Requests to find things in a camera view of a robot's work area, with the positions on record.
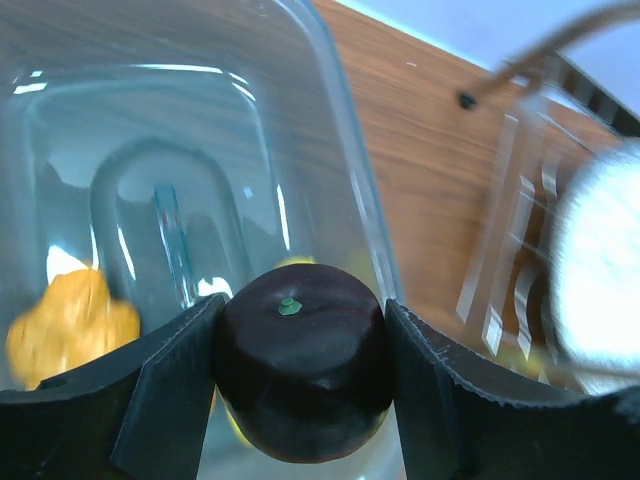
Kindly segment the steel dish rack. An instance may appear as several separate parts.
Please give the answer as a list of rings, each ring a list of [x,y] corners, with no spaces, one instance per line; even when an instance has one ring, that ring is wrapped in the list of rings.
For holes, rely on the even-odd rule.
[[[522,375],[588,395],[555,336],[549,254],[555,211],[581,166],[602,151],[639,142],[639,118],[565,50],[638,18],[635,1],[595,8],[458,97],[472,110],[512,80],[524,83],[504,116],[483,229],[456,307],[464,341]]]

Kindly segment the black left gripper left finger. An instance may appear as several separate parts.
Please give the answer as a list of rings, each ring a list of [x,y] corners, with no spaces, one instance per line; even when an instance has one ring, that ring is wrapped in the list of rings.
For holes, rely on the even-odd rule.
[[[193,479],[214,392],[211,295],[138,340],[1,393],[4,479]]]

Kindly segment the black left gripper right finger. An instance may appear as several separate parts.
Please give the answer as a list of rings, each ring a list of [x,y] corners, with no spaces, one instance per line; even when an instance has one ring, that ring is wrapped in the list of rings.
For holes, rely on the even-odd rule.
[[[530,380],[395,300],[385,320],[408,478],[638,478],[638,388],[585,396]]]

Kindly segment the orange fake food piece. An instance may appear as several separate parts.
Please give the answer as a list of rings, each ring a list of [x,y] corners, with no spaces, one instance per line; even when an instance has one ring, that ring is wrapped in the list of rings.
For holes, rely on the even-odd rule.
[[[137,310],[111,296],[101,271],[85,268],[54,278],[40,302],[12,323],[5,352],[13,379],[34,390],[140,334]]]

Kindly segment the clear plastic container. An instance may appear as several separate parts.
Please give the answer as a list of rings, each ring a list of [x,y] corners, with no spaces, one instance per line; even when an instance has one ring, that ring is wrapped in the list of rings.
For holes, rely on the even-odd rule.
[[[3,331],[74,270],[101,271],[143,337],[298,258],[401,294],[310,2],[2,3]],[[283,463],[242,444],[214,391],[193,479],[403,477],[393,415],[349,456]]]

